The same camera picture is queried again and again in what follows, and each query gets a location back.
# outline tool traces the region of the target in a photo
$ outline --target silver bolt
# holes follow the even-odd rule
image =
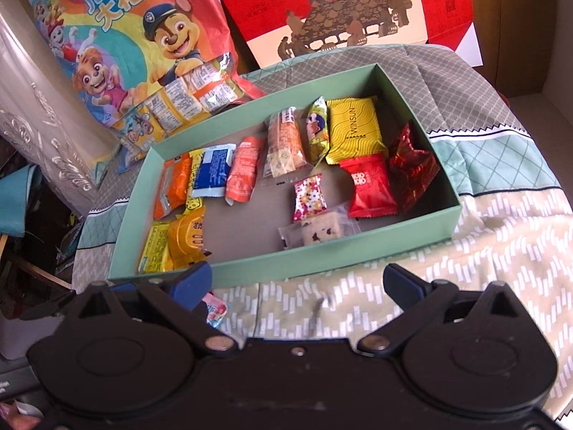
[[[302,355],[305,355],[305,354],[306,354],[306,351],[307,351],[307,350],[306,350],[304,347],[293,347],[293,348],[290,350],[290,353],[291,353],[292,355],[297,355],[297,356],[300,357],[300,356],[302,356]]]
[[[235,341],[228,336],[211,336],[205,340],[205,346],[211,351],[228,351],[234,344]]]
[[[371,351],[383,351],[388,346],[390,346],[390,340],[385,336],[380,335],[369,335],[362,338],[360,341],[362,347],[370,349]]]

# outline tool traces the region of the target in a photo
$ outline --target floor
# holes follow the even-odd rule
[[[513,97],[509,103],[573,202],[573,125],[543,94]]]

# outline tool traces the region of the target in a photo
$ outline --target dark red shiny wrapper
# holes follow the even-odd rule
[[[412,209],[439,172],[434,154],[412,145],[411,123],[404,126],[390,147],[390,171],[402,213]]]
[[[398,213],[384,155],[377,153],[342,160],[340,168],[349,172],[354,180],[354,199],[348,210],[350,218],[376,218]]]

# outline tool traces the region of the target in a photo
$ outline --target bed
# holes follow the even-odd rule
[[[481,290],[510,284],[559,360],[545,410],[569,410],[573,373],[573,215],[558,180],[496,91],[454,52],[431,45],[349,47],[310,54],[247,75],[267,93],[379,63],[421,120],[463,205],[451,241],[307,277],[217,290],[230,309],[221,330],[239,341],[335,338],[355,344],[400,314],[382,272],[399,263],[427,281]],[[105,279],[139,166],[108,173],[88,215],[73,287]]]

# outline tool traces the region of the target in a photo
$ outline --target cabinet door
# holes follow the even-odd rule
[[[473,0],[473,20],[483,66],[476,68],[492,85],[496,84],[500,42],[500,0]]]
[[[501,0],[496,87],[507,97],[539,93],[549,69],[557,0]]]

